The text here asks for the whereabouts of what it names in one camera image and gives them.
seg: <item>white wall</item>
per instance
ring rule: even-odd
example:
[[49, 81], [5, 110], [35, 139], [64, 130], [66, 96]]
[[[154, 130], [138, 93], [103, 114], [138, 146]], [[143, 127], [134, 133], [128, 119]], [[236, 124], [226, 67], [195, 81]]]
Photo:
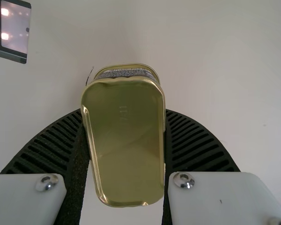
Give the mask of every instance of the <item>white wall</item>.
[[[167, 108], [207, 127], [281, 203], [281, 0], [30, 2], [28, 63], [0, 59], [0, 170], [79, 107], [92, 66], [141, 62], [159, 74]], [[90, 202], [81, 224], [111, 220]]]

